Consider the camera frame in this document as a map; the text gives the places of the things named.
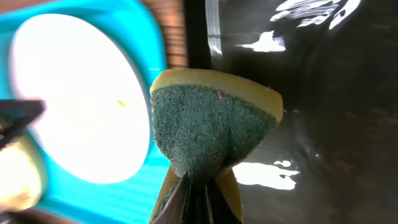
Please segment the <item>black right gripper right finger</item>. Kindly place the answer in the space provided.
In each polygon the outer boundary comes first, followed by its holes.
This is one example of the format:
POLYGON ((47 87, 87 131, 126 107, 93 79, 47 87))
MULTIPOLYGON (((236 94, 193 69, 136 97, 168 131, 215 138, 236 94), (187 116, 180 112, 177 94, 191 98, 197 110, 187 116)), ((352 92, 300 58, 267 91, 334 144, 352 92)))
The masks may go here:
POLYGON ((242 224, 224 198, 214 178, 205 185, 205 224, 242 224))

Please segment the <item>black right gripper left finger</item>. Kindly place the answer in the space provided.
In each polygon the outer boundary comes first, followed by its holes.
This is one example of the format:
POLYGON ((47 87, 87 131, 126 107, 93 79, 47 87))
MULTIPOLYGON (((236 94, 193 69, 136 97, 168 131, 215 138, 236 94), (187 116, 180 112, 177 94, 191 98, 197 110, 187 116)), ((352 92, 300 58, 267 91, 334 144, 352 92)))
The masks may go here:
POLYGON ((199 223, 198 193, 199 191, 192 185, 188 174, 185 173, 153 224, 199 223))

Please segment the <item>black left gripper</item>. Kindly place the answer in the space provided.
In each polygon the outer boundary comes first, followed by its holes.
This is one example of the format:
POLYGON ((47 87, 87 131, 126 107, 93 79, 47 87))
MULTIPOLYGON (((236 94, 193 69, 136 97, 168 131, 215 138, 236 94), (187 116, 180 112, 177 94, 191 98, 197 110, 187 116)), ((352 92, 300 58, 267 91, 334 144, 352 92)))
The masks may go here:
POLYGON ((44 111, 43 100, 1 100, 1 148, 44 111))

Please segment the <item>white plate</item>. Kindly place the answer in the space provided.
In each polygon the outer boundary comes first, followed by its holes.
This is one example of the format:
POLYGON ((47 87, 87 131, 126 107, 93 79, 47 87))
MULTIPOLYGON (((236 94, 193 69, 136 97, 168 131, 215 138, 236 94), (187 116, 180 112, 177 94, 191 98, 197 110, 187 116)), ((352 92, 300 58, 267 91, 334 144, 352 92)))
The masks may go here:
POLYGON ((150 141, 146 97, 106 34, 77 17, 41 14, 18 28, 9 60, 14 93, 45 103, 30 128, 60 167, 96 184, 141 168, 150 141))

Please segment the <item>green yellow sponge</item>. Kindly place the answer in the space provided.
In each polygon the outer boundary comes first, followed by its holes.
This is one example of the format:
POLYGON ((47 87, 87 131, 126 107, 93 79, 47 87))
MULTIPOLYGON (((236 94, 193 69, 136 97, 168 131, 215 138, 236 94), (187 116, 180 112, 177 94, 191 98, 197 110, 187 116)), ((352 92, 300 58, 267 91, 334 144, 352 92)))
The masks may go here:
POLYGON ((154 139, 170 163, 150 222, 157 218, 185 173, 205 217, 205 185, 216 180, 243 222, 233 167, 245 160, 283 116, 281 95, 236 75, 200 69, 163 71, 150 88, 154 139))

